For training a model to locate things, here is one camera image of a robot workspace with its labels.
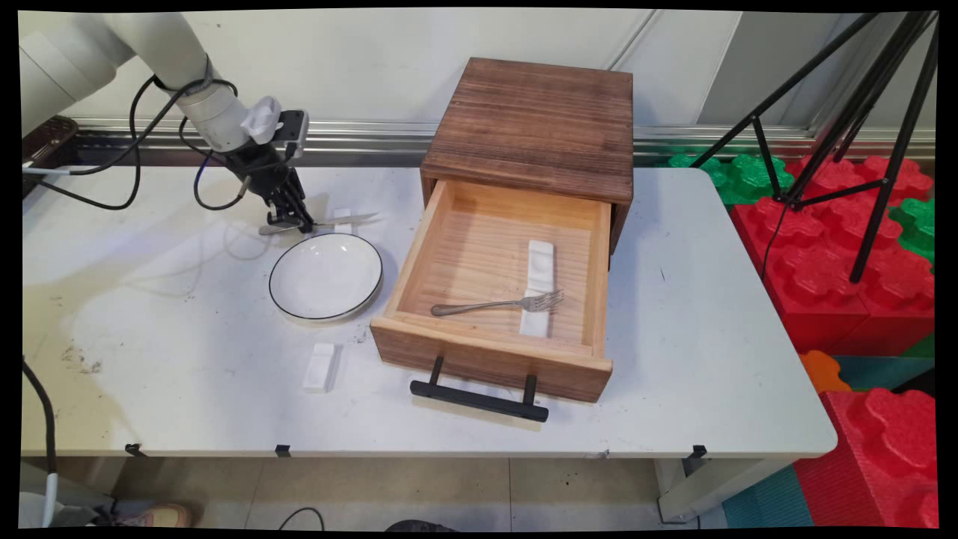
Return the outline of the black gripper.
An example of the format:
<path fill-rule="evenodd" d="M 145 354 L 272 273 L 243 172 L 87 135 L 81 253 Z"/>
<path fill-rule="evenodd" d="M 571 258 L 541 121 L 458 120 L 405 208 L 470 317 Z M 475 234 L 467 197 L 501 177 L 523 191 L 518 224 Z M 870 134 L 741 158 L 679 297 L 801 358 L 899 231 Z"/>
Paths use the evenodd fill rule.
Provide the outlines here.
<path fill-rule="evenodd" d="M 287 142 L 283 150 L 273 144 L 243 144 L 237 150 L 220 153 L 219 159 L 248 188 L 270 206 L 267 224 L 277 228 L 298 228 L 304 234 L 314 231 L 315 221 L 305 205 L 305 192 L 290 161 L 298 149 Z"/>

